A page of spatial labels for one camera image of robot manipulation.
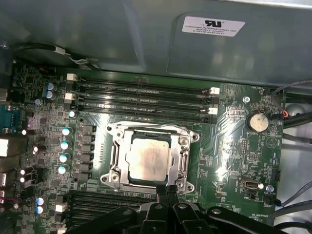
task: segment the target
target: screw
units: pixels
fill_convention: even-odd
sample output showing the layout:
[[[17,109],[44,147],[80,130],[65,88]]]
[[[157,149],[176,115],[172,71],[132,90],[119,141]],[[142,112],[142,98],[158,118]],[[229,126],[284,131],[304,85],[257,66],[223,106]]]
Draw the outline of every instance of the screw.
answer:
[[[118,175],[118,174],[113,174],[113,175],[112,175],[112,181],[113,181],[113,182],[119,181],[119,175]]]
[[[248,96],[243,97],[243,102],[244,103],[250,102],[250,97],[248,97]]]
[[[213,209],[213,210],[212,210],[212,213],[214,213],[215,215],[218,215],[218,214],[221,213],[221,210],[219,210],[219,209]]]
[[[265,190],[268,192],[268,193],[273,193],[274,192],[274,187],[273,185],[269,184]]]
[[[187,205],[185,205],[185,204],[180,204],[180,205],[178,205],[178,207],[179,207],[180,209],[185,209],[185,208],[187,207]]]
[[[186,137],[181,137],[179,143],[181,145],[187,145],[189,143],[189,140]]]

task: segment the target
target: chip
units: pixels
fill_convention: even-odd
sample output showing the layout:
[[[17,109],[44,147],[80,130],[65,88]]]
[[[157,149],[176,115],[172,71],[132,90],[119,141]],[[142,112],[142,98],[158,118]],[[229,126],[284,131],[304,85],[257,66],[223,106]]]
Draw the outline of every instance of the chip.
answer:
[[[47,123],[47,119],[46,118],[41,118],[40,119],[40,124],[46,124]]]
[[[52,144],[58,145],[59,144],[59,139],[58,138],[53,138],[52,139]]]
[[[39,165],[43,165],[43,163],[44,163],[44,159],[43,159],[43,158],[39,158],[39,159],[38,159],[38,164],[39,164]]]
[[[50,199],[56,199],[57,198],[57,194],[50,194]]]
[[[58,187],[60,184],[60,180],[59,179],[54,179],[52,180],[52,185],[55,186],[55,187]]]
[[[49,210],[49,216],[54,216],[54,214],[55,214],[55,211],[54,210]]]

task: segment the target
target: cable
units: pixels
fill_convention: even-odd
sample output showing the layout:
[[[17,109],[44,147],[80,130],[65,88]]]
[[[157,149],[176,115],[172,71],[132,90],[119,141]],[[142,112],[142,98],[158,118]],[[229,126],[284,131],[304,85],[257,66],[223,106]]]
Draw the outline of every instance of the cable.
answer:
[[[274,227],[279,230],[283,230],[286,228],[302,228],[307,230],[309,233],[312,233],[311,223],[300,223],[300,222],[285,222],[285,223],[279,223],[275,225]]]
[[[282,203],[282,206],[284,207],[284,206],[288,205],[289,203],[294,201],[297,197],[302,195],[305,191],[309,190],[310,188],[312,188],[312,181],[310,181],[309,183],[305,184],[301,189],[298,190],[298,192],[296,192],[293,196],[291,196],[286,201],[284,201]]]
[[[284,129],[312,122],[312,112],[307,112],[284,121]]]
[[[274,105],[284,113],[286,113],[286,110],[278,103],[278,101],[276,100],[275,96],[278,92],[282,91],[283,89],[289,88],[289,87],[293,87],[293,86],[297,86],[297,85],[302,85],[302,84],[307,84],[307,83],[312,83],[312,79],[306,79],[306,80],[301,80],[301,81],[296,81],[290,84],[286,84],[283,85],[277,89],[274,90],[274,92],[271,94],[271,99],[272,102],[274,103]]]
[[[26,65],[34,66],[35,68],[38,68],[37,64],[33,64],[30,61],[23,59],[23,58],[17,58],[16,53],[20,52],[22,50],[32,50],[32,49],[41,49],[41,50],[47,50],[47,51],[52,51],[61,55],[66,55],[69,57],[71,61],[73,61],[77,65],[86,65],[89,69],[91,70],[98,70],[100,71],[99,68],[95,67],[94,65],[90,64],[90,62],[83,56],[78,55],[78,54],[72,54],[65,49],[55,46],[55,45],[50,45],[50,44],[45,44],[45,43],[21,43],[21,44],[16,44],[12,46],[11,51],[13,54],[13,58],[15,60],[18,60],[22,63],[25,63]]]
[[[293,136],[287,133],[283,133],[283,138],[287,140],[292,140],[295,142],[305,143],[305,144],[312,144],[311,138],[301,137],[301,136]]]
[[[295,213],[295,212],[299,212],[299,211],[311,210],[311,209],[312,209],[312,200],[298,202],[296,204],[286,206],[286,207],[279,209],[279,210],[273,212],[272,214],[270,214],[269,219],[268,219],[268,224],[270,226],[273,226],[274,220],[276,217]]]

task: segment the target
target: label sticker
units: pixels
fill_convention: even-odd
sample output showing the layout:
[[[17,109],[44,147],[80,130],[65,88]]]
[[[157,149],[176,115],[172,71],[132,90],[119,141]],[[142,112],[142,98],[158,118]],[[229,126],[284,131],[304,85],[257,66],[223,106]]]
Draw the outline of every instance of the label sticker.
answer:
[[[185,17],[182,32],[234,37],[245,22],[200,17]]]

